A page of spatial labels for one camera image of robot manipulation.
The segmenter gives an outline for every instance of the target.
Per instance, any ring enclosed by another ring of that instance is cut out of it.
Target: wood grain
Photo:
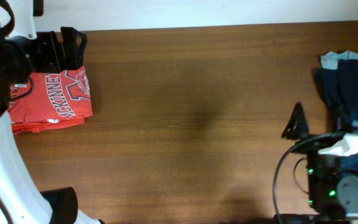
[[[293,105],[302,101],[312,132],[325,132],[312,70],[330,50],[358,52],[358,22],[88,38],[94,116],[16,137],[39,190],[72,186],[80,209],[106,223],[244,222],[273,216],[272,178],[292,144],[280,135]],[[279,177],[283,213],[312,212],[292,180],[298,158]]]

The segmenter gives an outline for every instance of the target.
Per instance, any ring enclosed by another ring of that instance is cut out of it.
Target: green led light
[[[335,196],[335,195],[336,195],[335,190],[330,191],[329,196],[333,197],[333,196]]]

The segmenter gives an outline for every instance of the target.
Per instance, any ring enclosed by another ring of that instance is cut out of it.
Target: red t-shirt
[[[15,134],[66,128],[84,123],[85,118],[92,115],[85,67],[61,73],[33,73],[30,77],[34,81],[32,93],[9,105]],[[29,90],[30,83],[25,88],[12,87],[11,97]]]

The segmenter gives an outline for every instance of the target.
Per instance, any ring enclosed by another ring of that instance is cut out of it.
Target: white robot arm
[[[85,38],[85,41],[83,40],[82,46],[78,48],[76,44],[73,45],[70,40],[66,39],[66,43],[63,43],[64,49],[73,50],[75,54],[70,55],[66,52],[65,60],[62,60],[60,55],[50,55],[51,46],[56,45],[56,42],[44,44],[46,48],[36,50],[41,54],[51,56],[49,58],[53,59],[51,62],[48,61],[47,65],[53,66],[43,66],[45,62],[39,61],[38,55],[31,58],[31,52],[25,52],[25,50],[31,51],[32,48],[39,46],[32,18],[33,0],[0,0],[0,6],[4,6],[4,9],[1,9],[4,12],[0,13],[1,24],[2,26],[8,24],[7,29],[0,29],[0,56],[4,57],[2,60],[0,59],[0,223],[103,223],[101,220],[90,218],[78,209],[77,198],[72,188],[49,192],[37,190],[17,150],[11,119],[7,112],[7,104],[11,100],[9,85],[27,83],[30,73],[34,70],[54,72],[82,65],[81,54],[83,54],[86,44],[86,37],[76,30],[66,27],[64,31],[69,34],[66,36],[76,37],[76,34],[79,33],[82,38]],[[20,14],[16,24],[14,14]],[[54,33],[40,36],[49,38],[53,35]],[[7,62],[10,58],[17,62],[19,68],[11,67],[12,64]]]

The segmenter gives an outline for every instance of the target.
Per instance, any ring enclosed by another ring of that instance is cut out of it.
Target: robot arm
[[[22,4],[22,1],[9,2]],[[0,28],[0,223],[103,223],[78,209],[72,188],[37,190],[17,150],[7,112],[12,100],[10,85],[26,84],[31,72],[55,73],[80,68],[86,36],[74,28],[62,27],[63,44],[60,44],[54,32],[34,33],[29,9],[25,7],[26,16],[15,21],[14,12],[18,13],[21,8],[11,7],[9,2],[0,0],[0,6],[10,15],[7,26]],[[19,24],[26,20],[30,20],[30,26]]]
[[[295,105],[282,138],[297,141],[280,159],[273,181],[275,220],[279,224],[343,223],[358,220],[358,173],[342,170],[341,157],[358,153],[358,127],[334,114],[330,133],[309,134],[300,103]],[[280,166],[290,153],[307,158],[309,205],[318,215],[280,214],[276,199],[276,183]]]

